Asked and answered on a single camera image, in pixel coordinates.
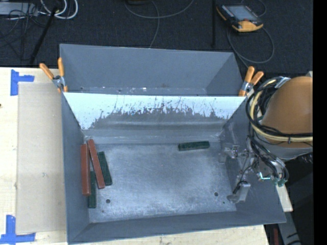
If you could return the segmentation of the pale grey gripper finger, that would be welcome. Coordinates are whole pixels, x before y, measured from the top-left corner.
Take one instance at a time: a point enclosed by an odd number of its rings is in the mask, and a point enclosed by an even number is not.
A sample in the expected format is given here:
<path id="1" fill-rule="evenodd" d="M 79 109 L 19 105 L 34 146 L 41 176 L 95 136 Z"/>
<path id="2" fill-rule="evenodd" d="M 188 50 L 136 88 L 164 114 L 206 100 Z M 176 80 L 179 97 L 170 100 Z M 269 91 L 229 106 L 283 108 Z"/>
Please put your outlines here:
<path id="1" fill-rule="evenodd" d="M 227 199 L 234 204 L 238 202 L 244 202 L 246 201 L 250 188 L 250 183 L 239 183 L 232 191 L 232 194 L 227 196 Z"/>
<path id="2" fill-rule="evenodd" d="M 238 145 L 224 145 L 218 155 L 218 161 L 225 163 L 228 159 L 239 160 L 248 156 L 248 149 L 242 149 Z"/>

